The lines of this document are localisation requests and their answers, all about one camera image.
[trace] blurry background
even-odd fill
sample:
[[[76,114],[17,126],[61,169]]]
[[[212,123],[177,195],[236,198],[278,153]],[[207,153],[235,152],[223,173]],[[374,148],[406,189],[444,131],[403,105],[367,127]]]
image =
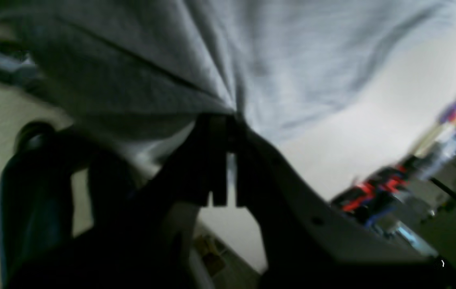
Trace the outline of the blurry background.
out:
[[[358,103],[318,123],[280,147],[301,176],[325,199],[401,158],[456,97],[456,25],[451,31],[389,61]],[[0,88],[0,172],[12,155],[17,131],[33,119],[59,127],[70,123],[59,111],[13,90]],[[75,232],[91,224],[83,174],[75,177]],[[202,222],[258,271],[265,269],[256,222],[234,206],[204,209]]]

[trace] black object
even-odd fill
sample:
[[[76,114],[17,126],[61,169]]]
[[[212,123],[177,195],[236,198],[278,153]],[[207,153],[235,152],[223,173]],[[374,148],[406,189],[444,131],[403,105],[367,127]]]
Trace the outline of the black object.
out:
[[[263,236],[269,268],[261,288],[358,282],[367,288],[382,288],[384,282],[387,287],[456,285],[456,278],[448,280],[451,274],[437,269],[434,260],[393,246],[329,208],[243,122],[201,115],[158,175],[117,216],[75,240],[61,240],[59,247],[25,258],[10,287],[193,287],[187,269],[192,230],[210,192],[215,205],[226,205],[227,153],[237,160],[237,205],[250,210]],[[41,161],[37,166],[38,172],[28,174],[41,174],[40,168],[49,165]],[[6,172],[21,174],[11,166]],[[67,184],[69,171],[60,172],[45,176]]]
[[[33,121],[21,128],[15,139],[14,153],[39,149],[48,144],[55,135],[55,128],[49,123]]]
[[[404,174],[396,168],[384,167],[371,174],[369,179],[364,181],[364,185],[372,190],[372,194],[366,193],[362,187],[351,187],[341,194],[338,194],[332,201],[331,206],[342,210],[345,205],[356,201],[360,198],[369,196],[372,197],[367,201],[363,201],[360,206],[346,212],[348,216],[355,218],[362,225],[371,225],[369,223],[373,216],[386,212],[391,207],[391,203],[395,200],[393,193],[388,188],[388,182],[397,176],[402,179]]]
[[[28,49],[16,41],[1,38],[0,84],[20,88],[39,100],[52,103],[46,79],[31,61]]]

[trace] blue object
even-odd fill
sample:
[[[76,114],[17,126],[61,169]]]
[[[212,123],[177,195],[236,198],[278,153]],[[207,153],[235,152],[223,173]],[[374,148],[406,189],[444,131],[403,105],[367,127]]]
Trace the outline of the blue object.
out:
[[[385,216],[386,214],[388,214],[389,212],[392,212],[393,210],[395,210],[395,207],[389,207],[389,208],[386,208],[385,210],[383,210],[383,211],[381,211],[381,212],[379,212],[377,214],[373,214],[371,217],[369,217],[367,219],[367,221],[365,222],[364,227],[369,228],[379,218],[381,218],[382,216]]]
[[[372,199],[363,200],[363,201],[360,203],[360,206],[365,206],[365,205],[367,205],[368,203],[370,203],[371,201],[372,201]]]
[[[439,122],[445,123],[454,113],[456,113],[456,101],[449,105],[448,108],[446,108],[446,110],[441,114]]]

